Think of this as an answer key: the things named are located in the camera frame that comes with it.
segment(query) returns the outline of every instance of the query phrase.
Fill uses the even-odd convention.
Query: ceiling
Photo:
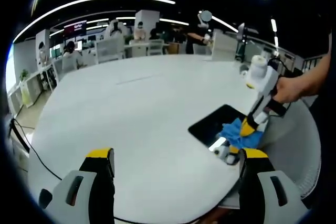
[[[26,25],[44,13],[76,0],[38,0],[34,12],[31,9],[21,16],[18,32]],[[199,10],[209,10],[217,18],[237,27],[245,22],[248,27],[256,29],[259,34],[255,37],[274,43],[274,32],[270,19],[277,23],[279,46],[304,58],[316,56],[326,52],[328,48],[328,32],[330,31],[329,0],[172,0],[176,4],[168,4],[151,0],[95,0],[72,5],[43,18],[24,32],[17,42],[29,37],[45,28],[76,17],[109,11],[119,13],[96,14],[86,17],[86,20],[99,18],[116,18],[117,16],[134,16],[141,9],[160,11],[162,18],[189,22]],[[230,31],[222,24],[211,21],[211,28]]]

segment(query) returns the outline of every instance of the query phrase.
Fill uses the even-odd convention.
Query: blue towel
[[[261,140],[263,132],[255,131],[249,136],[241,136],[240,129],[242,128],[241,120],[237,118],[233,123],[223,124],[223,130],[220,136],[226,138],[234,147],[241,148],[257,148]]]

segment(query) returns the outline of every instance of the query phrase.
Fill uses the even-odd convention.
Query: potted plant
[[[26,69],[22,70],[20,75],[20,81],[24,81],[28,77],[28,71]]]

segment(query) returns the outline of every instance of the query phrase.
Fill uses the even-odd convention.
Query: blue cloth
[[[237,118],[233,123],[223,124],[223,130],[220,132],[220,136],[225,137],[231,145],[241,148],[257,148],[258,144],[263,136],[263,132],[255,131],[249,136],[241,136],[240,129],[242,128],[241,120]]]

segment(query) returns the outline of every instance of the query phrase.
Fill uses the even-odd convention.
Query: white round table
[[[114,215],[139,223],[186,223],[215,207],[236,183],[228,166],[188,132],[224,104],[247,114],[257,92],[236,62],[197,55],[119,60],[67,74],[47,101],[32,145],[58,176],[93,149],[112,147]],[[38,198],[59,180],[30,153]]]

